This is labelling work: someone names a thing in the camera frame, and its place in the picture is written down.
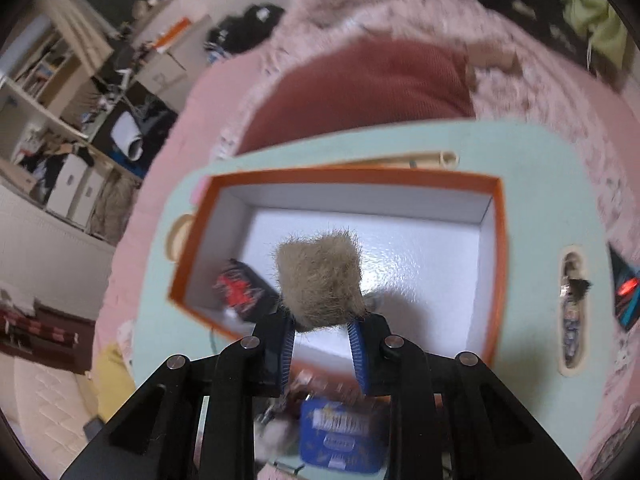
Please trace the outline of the white fluffy pompom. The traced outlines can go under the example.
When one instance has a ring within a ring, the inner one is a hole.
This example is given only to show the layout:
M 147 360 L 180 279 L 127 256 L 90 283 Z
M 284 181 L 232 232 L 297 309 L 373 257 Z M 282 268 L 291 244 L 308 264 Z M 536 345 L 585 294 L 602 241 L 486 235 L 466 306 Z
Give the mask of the white fluffy pompom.
M 287 417 L 254 422 L 254 455 L 260 462 L 287 456 L 297 450 L 298 423 Z

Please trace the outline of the blue tin box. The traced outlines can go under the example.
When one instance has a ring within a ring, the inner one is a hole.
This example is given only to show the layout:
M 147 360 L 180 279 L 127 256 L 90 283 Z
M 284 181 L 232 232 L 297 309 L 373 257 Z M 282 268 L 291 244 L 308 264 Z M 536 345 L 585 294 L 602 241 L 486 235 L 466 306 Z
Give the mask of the blue tin box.
M 300 407 L 299 456 L 306 465 L 377 474 L 388 449 L 386 403 L 344 404 L 309 398 Z

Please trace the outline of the brown small carton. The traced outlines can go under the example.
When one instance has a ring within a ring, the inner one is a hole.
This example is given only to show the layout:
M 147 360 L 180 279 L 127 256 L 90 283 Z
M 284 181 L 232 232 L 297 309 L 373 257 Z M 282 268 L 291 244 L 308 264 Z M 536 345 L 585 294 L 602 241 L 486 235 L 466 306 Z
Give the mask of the brown small carton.
M 353 380 L 331 378 L 312 370 L 295 372 L 288 384 L 292 396 L 318 396 L 335 402 L 354 404 L 362 399 L 360 387 Z

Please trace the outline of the beige fluffy pompom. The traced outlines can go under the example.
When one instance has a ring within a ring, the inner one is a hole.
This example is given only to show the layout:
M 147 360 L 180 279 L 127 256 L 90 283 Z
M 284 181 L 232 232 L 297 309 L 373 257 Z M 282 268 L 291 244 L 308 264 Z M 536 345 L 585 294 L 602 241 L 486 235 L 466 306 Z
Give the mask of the beige fluffy pompom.
M 346 325 L 369 310 L 361 283 L 360 250 L 347 231 L 294 237 L 274 253 L 281 304 L 296 330 Z

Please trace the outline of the black red card pack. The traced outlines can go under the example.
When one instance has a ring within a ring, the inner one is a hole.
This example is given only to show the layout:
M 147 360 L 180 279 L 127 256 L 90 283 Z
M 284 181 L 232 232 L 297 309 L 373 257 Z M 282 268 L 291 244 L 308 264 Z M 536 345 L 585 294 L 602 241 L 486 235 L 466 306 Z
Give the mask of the black red card pack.
M 280 296 L 246 263 L 229 259 L 216 277 L 213 290 L 224 307 L 244 322 L 256 323 L 277 310 Z

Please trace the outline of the orange cardboard box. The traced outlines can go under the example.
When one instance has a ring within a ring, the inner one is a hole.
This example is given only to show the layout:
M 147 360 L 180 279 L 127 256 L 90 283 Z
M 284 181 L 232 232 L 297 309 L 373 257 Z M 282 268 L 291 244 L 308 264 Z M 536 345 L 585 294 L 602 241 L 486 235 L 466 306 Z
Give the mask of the orange cardboard box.
M 347 323 L 372 313 L 427 352 L 491 360 L 504 296 L 500 179 L 365 166 L 210 178 L 168 292 L 234 339 L 283 308 L 295 364 L 334 375 L 354 371 Z

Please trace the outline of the blue red packet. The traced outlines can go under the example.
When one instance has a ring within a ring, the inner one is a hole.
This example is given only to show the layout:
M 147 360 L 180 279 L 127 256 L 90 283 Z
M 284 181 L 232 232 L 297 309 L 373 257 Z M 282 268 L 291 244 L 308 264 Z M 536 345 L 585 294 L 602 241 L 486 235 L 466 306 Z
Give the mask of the blue red packet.
M 608 245 L 614 288 L 614 315 L 620 328 L 628 333 L 639 318 L 639 270 L 631 266 Z

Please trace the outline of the white drawer cabinet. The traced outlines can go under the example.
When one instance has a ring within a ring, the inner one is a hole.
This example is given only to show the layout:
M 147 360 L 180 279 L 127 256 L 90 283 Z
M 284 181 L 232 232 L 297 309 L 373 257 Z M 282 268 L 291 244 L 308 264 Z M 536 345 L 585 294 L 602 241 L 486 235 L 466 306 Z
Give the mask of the white drawer cabinet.
M 168 52 L 153 56 L 138 71 L 136 81 L 158 96 L 186 76 L 186 70 Z

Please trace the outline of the dark red pillow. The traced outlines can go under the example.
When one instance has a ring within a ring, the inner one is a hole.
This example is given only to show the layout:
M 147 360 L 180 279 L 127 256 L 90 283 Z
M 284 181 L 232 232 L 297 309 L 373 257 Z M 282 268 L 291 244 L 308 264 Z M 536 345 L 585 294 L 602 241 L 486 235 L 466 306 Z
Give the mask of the dark red pillow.
M 473 119 L 468 58 L 410 39 L 359 40 L 284 75 L 236 152 L 396 122 Z

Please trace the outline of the pink floral quilt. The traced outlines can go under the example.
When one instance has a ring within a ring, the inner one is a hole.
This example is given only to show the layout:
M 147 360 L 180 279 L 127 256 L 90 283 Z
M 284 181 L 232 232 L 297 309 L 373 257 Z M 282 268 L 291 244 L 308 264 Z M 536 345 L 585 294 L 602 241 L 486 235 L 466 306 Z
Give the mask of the pink floral quilt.
M 629 159 L 639 144 L 638 119 L 605 84 L 477 0 L 292 0 L 266 43 L 257 86 L 222 128 L 213 156 L 236 152 L 284 74 L 374 37 L 450 47 L 475 60 L 477 117 L 536 122 L 573 143 L 597 189 L 610 240 L 639 259 L 639 173 Z

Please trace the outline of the black clothes pile left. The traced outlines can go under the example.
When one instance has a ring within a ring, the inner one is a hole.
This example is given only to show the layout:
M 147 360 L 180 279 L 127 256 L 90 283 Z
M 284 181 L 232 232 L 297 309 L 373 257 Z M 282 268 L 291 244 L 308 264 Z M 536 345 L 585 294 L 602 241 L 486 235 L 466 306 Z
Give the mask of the black clothes pile left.
M 227 15 L 209 29 L 203 48 L 207 54 L 233 56 L 269 39 L 285 10 L 271 3 L 252 4 L 241 15 Z

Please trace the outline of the green hanging garment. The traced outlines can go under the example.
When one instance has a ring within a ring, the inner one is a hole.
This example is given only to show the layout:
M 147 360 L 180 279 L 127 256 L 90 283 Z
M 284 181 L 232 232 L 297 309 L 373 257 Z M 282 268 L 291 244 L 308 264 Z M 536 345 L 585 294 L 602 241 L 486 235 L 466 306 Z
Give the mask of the green hanging garment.
M 587 56 L 593 51 L 622 68 L 628 32 L 620 16 L 608 0 L 561 0 L 563 18 L 574 32 L 587 40 Z

